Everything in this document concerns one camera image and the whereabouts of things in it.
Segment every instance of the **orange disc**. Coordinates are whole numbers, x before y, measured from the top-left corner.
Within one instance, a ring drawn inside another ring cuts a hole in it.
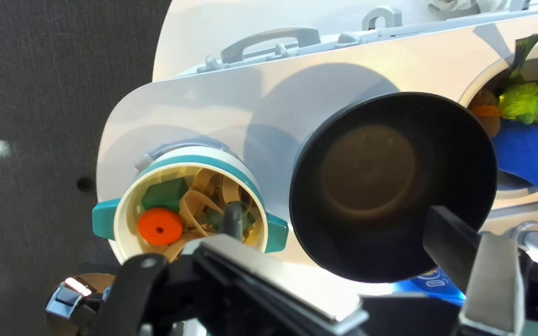
[[[180,238],[180,216],[166,208],[152,208],[138,219],[138,233],[151,245],[169,245]]]

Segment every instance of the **black cup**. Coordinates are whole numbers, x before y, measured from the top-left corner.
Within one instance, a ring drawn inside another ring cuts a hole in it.
[[[496,193],[493,145],[463,106],[427,93],[350,105],[303,147],[290,217],[306,253],[355,281],[392,282],[435,267],[423,249],[430,206],[478,230]]]

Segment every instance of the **orange object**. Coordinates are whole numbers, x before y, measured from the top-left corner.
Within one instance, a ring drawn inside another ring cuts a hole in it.
[[[180,238],[182,221],[166,208],[152,208],[138,219],[138,233],[151,245],[169,245]]]
[[[475,106],[472,108],[472,114],[477,117],[503,117],[502,111],[494,105]]]

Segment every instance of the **grey fabric wall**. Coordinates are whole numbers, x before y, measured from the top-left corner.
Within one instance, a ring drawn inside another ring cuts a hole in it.
[[[0,0],[0,335],[46,335],[66,276],[113,270],[90,230],[105,120],[151,81],[168,0]]]

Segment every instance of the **toy stove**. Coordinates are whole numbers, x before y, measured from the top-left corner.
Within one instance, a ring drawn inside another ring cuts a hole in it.
[[[99,148],[99,201],[122,196],[144,153],[164,143],[211,138],[245,162],[266,208],[288,220],[293,165],[318,125],[353,102],[398,91],[439,94],[467,106],[508,67],[515,40],[538,32],[538,11],[521,9],[401,26],[400,13],[384,7],[367,15],[361,32],[320,36],[312,28],[284,28],[249,36],[224,49],[222,59],[208,57],[117,104]],[[371,29],[376,17],[384,17],[387,28]],[[250,45],[283,37],[297,43],[244,54]],[[538,59],[538,46],[529,59]],[[538,190],[502,176],[483,230],[514,234],[538,253]],[[314,265],[292,230],[276,256]]]

